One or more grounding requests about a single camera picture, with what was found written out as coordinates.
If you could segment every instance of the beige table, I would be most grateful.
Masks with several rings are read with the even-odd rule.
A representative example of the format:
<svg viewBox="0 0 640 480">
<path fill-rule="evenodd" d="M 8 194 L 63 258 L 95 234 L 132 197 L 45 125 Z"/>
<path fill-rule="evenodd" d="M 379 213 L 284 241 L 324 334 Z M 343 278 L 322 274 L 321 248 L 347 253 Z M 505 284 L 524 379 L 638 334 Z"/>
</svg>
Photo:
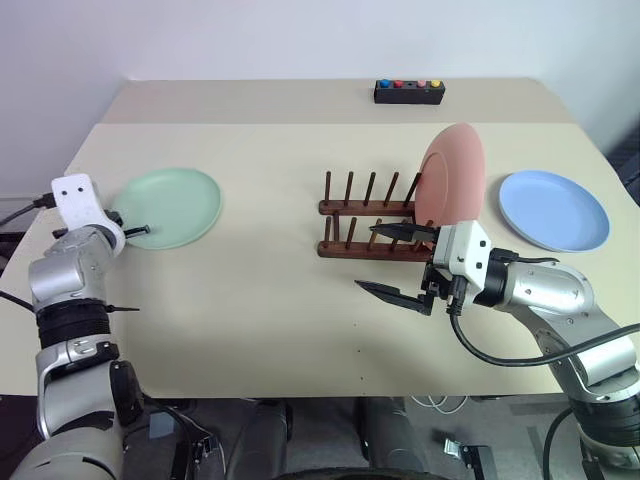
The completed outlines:
<svg viewBox="0 0 640 480">
<path fill-rule="evenodd" d="M 473 88 L 470 82 L 459 82 L 460 88 Z M 538 84 L 521 82 L 553 103 Z M 188 97 L 189 83 L 150 87 L 164 89 L 164 95 L 173 98 L 167 92 L 180 90 L 183 84 L 181 95 Z M 205 87 L 200 84 L 196 90 L 204 95 L 202 91 L 224 93 L 226 88 L 224 82 L 211 82 L 209 90 Z M 546 367 L 500 368 L 470 356 L 451 332 L 443 305 L 437 304 L 434 314 L 424 317 L 384 304 L 353 283 L 354 279 L 374 280 L 416 293 L 421 265 L 321 259 L 315 253 L 324 228 L 317 201 L 323 194 L 325 170 L 334 172 L 339 192 L 346 173 L 355 172 L 352 198 L 363 195 L 371 170 L 381 180 L 375 197 L 384 194 L 387 184 L 382 180 L 398 170 L 395 197 L 400 199 L 426 146 L 454 118 L 438 121 L 433 110 L 427 119 L 402 123 L 397 120 L 398 108 L 389 110 L 394 121 L 385 123 L 376 117 L 375 122 L 349 123 L 336 119 L 340 115 L 335 113 L 332 117 L 325 108 L 327 117 L 321 123 L 304 119 L 297 124 L 269 123 L 264 112 L 253 122 L 242 123 L 231 112 L 235 120 L 224 124 L 223 112 L 217 111 L 211 119 L 189 124 L 186 117 L 172 119 L 172 109 L 167 107 L 164 120 L 152 124 L 145 118 L 144 105 L 153 96 L 140 93 L 147 100 L 136 103 L 136 91 L 146 90 L 135 84 L 125 88 L 68 172 L 90 174 L 107 204 L 129 179 L 168 166 L 199 168 L 224 191 L 222 214 L 202 239 L 168 251 L 126 248 L 108 276 L 111 303 L 142 308 L 140 313 L 112 315 L 112 324 L 124 356 L 134 363 L 149 394 L 262 397 L 558 391 Z M 452 86 L 447 94 L 453 93 Z M 633 323 L 640 317 L 638 209 L 606 160 L 561 107 L 546 119 L 516 118 L 535 110 L 527 107 L 531 95 L 511 110 L 505 107 L 496 118 L 473 122 L 485 147 L 488 172 L 480 221 L 495 245 L 525 256 L 546 255 L 505 225 L 496 204 L 501 180 L 514 171 L 539 168 L 584 185 L 607 209 L 611 237 L 595 252 L 558 257 L 589 277 L 604 311 L 620 325 Z M 135 108 L 127 111 L 122 98 L 132 98 L 129 105 Z M 149 109 L 164 108 L 158 105 L 162 98 Z M 286 103 L 274 113 L 276 117 L 290 111 Z M 360 108 L 361 113 L 370 110 L 364 98 Z M 403 108 L 411 115 L 421 111 Z M 473 105 L 469 111 L 467 115 L 460 112 L 461 119 L 482 114 L 474 112 Z M 28 264 L 51 244 L 50 232 L 59 226 L 55 211 L 38 216 L 0 279 L 0 288 L 29 297 Z M 366 235 L 363 226 L 359 235 Z M 539 354 L 530 334 L 508 315 L 472 306 L 462 322 L 472 341 L 494 355 Z M 0 325 L 0 391 L 33 394 L 33 358 L 39 347 L 35 322 L 26 311 L 2 302 Z"/>
</svg>

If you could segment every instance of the blue plate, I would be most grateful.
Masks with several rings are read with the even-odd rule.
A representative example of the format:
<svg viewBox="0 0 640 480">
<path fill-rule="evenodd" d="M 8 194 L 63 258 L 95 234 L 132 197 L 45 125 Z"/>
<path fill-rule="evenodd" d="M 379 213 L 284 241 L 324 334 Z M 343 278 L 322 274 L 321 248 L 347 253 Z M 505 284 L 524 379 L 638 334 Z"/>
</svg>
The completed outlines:
<svg viewBox="0 0 640 480">
<path fill-rule="evenodd" d="M 609 237 L 609 218 L 588 191 L 568 178 L 539 170 L 507 177 L 500 210 L 520 235 L 556 252 L 586 252 Z"/>
</svg>

